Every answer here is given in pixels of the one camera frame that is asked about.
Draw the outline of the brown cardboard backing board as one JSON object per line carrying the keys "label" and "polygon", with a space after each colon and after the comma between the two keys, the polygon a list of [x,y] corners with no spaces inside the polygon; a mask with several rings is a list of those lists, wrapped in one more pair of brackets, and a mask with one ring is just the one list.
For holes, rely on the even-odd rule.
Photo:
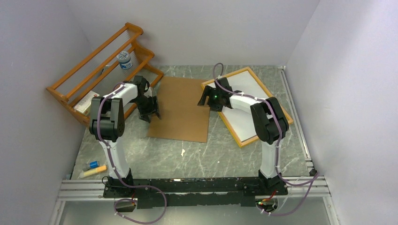
{"label": "brown cardboard backing board", "polygon": [[207,142],[209,108],[198,106],[202,79],[165,76],[157,90],[160,116],[153,116],[147,137]]}

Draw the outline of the yellow wooden picture frame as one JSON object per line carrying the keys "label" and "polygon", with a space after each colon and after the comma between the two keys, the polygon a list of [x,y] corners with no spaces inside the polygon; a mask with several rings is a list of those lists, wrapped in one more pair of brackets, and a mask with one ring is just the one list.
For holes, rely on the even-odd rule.
{"label": "yellow wooden picture frame", "polygon": [[223,75],[201,84],[199,105],[208,105],[221,116],[239,147],[256,140],[268,143],[286,134],[292,117],[251,68]]}

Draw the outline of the building and sky photo print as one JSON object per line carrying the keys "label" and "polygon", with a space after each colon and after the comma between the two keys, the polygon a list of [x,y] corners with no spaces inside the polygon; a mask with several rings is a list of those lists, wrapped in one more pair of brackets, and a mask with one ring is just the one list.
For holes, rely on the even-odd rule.
{"label": "building and sky photo print", "polygon": [[[249,67],[229,73],[226,77],[233,90],[240,90],[260,98],[273,96]],[[252,116],[249,113],[224,107],[219,115],[239,147],[246,146],[259,139],[255,132]]]}

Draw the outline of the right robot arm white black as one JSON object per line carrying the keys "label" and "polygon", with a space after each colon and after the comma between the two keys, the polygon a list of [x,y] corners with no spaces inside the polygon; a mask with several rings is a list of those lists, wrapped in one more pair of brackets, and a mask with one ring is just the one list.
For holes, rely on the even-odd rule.
{"label": "right robot arm white black", "polygon": [[215,79],[215,86],[205,86],[198,105],[208,105],[212,111],[223,108],[248,113],[262,143],[262,163],[259,169],[258,189],[268,195],[283,188],[286,183],[279,172],[279,150],[289,130],[288,120],[275,97],[258,98],[241,91],[233,91],[228,79]]}

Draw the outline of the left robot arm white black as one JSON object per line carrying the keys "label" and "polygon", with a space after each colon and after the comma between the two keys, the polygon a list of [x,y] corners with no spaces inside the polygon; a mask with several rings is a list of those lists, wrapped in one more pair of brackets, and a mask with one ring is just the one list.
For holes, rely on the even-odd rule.
{"label": "left robot arm white black", "polygon": [[107,95],[93,97],[89,123],[89,132],[99,141],[106,154],[108,181],[118,181],[115,189],[123,197],[130,196],[134,191],[132,172],[122,147],[125,130],[124,107],[128,103],[137,106],[140,120],[149,123],[152,115],[161,117],[158,99],[153,94],[150,83],[138,75],[131,81],[117,84]]}

